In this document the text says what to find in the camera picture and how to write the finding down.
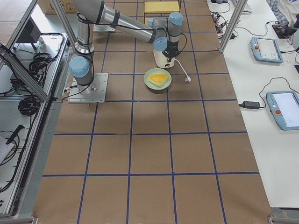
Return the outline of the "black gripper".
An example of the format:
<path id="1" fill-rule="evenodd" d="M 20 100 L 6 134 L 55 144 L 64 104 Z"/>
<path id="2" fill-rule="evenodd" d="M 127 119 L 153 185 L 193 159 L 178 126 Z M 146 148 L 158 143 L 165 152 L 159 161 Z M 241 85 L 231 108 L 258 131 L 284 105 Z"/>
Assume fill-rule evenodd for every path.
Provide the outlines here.
<path id="1" fill-rule="evenodd" d="M 163 55 L 167 58 L 167 62 L 171 62 L 173 58 L 177 57 L 181 53 L 181 50 L 178 49 L 178 43 L 179 41 L 167 42 L 167 47 L 163 51 Z"/>

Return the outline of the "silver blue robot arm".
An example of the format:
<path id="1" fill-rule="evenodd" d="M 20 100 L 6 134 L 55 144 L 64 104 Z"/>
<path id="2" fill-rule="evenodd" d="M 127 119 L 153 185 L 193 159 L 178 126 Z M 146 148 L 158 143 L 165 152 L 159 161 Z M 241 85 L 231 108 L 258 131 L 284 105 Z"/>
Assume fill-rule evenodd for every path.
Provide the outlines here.
<path id="1" fill-rule="evenodd" d="M 155 58 L 160 52 L 168 62 L 171 62 L 181 53 L 178 43 L 183 16 L 179 12 L 170 13 L 168 17 L 150 18 L 145 25 L 107 6 L 103 0 L 74 0 L 73 4 L 78 11 L 78 36 L 75 49 L 82 56 L 94 52 L 92 44 L 94 25 L 118 28 L 139 40 L 152 44 Z"/>

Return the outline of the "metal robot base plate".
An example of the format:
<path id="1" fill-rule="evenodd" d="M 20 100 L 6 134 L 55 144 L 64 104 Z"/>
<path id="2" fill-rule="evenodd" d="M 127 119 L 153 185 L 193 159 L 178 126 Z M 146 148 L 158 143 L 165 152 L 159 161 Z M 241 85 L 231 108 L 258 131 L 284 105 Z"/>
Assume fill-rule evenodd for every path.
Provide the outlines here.
<path id="1" fill-rule="evenodd" d="M 95 73 L 92 84 L 79 93 L 85 87 L 77 85 L 77 81 L 73 78 L 72 85 L 75 88 L 70 90 L 70 97 L 67 98 L 69 103 L 104 103 L 106 97 L 108 83 L 108 73 Z"/>

